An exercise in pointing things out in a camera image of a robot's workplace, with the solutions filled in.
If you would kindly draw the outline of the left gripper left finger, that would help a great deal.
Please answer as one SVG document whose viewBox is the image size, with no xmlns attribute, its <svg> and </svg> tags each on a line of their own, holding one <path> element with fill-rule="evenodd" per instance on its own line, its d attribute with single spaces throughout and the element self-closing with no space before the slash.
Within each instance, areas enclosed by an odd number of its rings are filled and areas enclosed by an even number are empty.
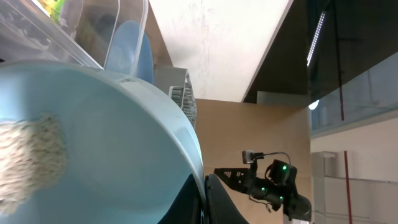
<svg viewBox="0 0 398 224">
<path fill-rule="evenodd" d="M 173 204 L 158 224 L 200 224 L 201 197 L 192 175 L 186 179 Z"/>
</svg>

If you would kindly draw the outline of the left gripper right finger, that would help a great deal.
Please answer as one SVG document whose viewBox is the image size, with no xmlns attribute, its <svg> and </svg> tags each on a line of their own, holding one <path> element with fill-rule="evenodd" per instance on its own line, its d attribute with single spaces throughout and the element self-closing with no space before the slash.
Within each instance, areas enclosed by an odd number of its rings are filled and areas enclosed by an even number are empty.
<svg viewBox="0 0 398 224">
<path fill-rule="evenodd" d="M 205 192 L 210 224 L 248 224 L 215 174 L 205 177 Z"/>
</svg>

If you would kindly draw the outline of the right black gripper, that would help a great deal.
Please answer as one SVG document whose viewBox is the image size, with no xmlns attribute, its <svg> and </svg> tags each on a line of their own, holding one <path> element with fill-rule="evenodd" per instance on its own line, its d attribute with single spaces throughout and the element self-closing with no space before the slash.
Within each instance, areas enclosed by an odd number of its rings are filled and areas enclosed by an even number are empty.
<svg viewBox="0 0 398 224">
<path fill-rule="evenodd" d="M 216 174 L 230 189 L 247 190 L 248 177 L 250 177 L 249 194 L 258 200 L 270 201 L 269 179 L 257 177 L 257 162 L 250 164 L 250 168 L 216 168 Z"/>
</svg>

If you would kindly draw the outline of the light blue bowl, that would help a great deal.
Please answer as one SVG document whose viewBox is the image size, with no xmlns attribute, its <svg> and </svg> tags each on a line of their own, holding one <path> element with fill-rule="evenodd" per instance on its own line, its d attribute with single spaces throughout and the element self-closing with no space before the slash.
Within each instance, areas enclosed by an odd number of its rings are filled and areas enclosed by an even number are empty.
<svg viewBox="0 0 398 224">
<path fill-rule="evenodd" d="M 1 64 L 1 119 L 59 121 L 61 179 L 2 223 L 157 223 L 184 183 L 205 202 L 200 144 L 184 112 L 139 78 L 81 65 Z"/>
</svg>

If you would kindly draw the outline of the waste paper wrapper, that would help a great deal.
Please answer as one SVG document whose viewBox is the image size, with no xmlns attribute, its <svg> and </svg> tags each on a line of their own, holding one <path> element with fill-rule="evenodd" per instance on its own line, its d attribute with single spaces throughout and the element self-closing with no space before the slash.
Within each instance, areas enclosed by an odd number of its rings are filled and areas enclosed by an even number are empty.
<svg viewBox="0 0 398 224">
<path fill-rule="evenodd" d="M 32 2 L 58 25 L 66 25 L 66 20 L 61 18 L 65 0 L 32 0 Z"/>
</svg>

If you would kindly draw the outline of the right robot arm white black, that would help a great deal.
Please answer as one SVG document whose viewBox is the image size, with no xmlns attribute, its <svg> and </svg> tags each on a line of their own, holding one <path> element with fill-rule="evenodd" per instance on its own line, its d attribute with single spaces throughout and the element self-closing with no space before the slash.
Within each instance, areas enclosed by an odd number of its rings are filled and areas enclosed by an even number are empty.
<svg viewBox="0 0 398 224">
<path fill-rule="evenodd" d="M 275 159 L 263 178 L 257 176 L 257 168 L 257 160 L 253 160 L 248 168 L 216 168 L 214 174 L 230 189 L 264 204 L 270 212 L 282 209 L 290 221 L 312 220 L 311 202 L 297 190 L 296 167 Z"/>
</svg>

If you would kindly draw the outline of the grey dishwasher rack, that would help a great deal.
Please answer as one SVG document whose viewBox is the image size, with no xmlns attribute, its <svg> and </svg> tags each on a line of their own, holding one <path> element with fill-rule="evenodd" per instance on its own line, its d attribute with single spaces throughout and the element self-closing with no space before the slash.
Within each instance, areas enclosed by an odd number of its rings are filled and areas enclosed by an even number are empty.
<svg viewBox="0 0 398 224">
<path fill-rule="evenodd" d="M 154 85 L 180 107 L 195 128 L 197 104 L 188 70 L 177 67 L 155 67 Z"/>
</svg>

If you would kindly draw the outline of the rice leftovers in bowl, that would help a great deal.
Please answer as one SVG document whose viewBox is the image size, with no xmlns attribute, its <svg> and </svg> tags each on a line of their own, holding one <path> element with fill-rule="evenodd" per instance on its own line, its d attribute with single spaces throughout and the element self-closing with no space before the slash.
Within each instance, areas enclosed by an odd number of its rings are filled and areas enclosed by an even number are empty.
<svg viewBox="0 0 398 224">
<path fill-rule="evenodd" d="M 67 164 L 58 118 L 1 121 L 1 215 L 11 215 L 33 194 L 56 183 Z"/>
</svg>

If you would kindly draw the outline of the dark blue plate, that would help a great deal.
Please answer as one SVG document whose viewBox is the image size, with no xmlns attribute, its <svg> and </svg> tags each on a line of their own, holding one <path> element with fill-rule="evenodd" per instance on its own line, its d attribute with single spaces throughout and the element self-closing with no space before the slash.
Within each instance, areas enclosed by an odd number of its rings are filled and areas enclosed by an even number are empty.
<svg viewBox="0 0 398 224">
<path fill-rule="evenodd" d="M 139 23 L 123 22 L 113 35 L 104 68 L 132 75 L 148 83 L 154 82 L 154 61 L 147 34 L 139 40 Z"/>
</svg>

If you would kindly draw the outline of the clear plastic bin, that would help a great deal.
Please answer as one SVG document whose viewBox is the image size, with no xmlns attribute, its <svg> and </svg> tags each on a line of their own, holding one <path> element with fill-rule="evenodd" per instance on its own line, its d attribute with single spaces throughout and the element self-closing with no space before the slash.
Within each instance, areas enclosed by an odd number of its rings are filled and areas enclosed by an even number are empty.
<svg viewBox="0 0 398 224">
<path fill-rule="evenodd" d="M 58 25 L 32 0 L 1 0 L 1 61 L 59 60 L 105 69 L 116 29 L 139 23 L 142 39 L 148 0 L 65 0 Z"/>
</svg>

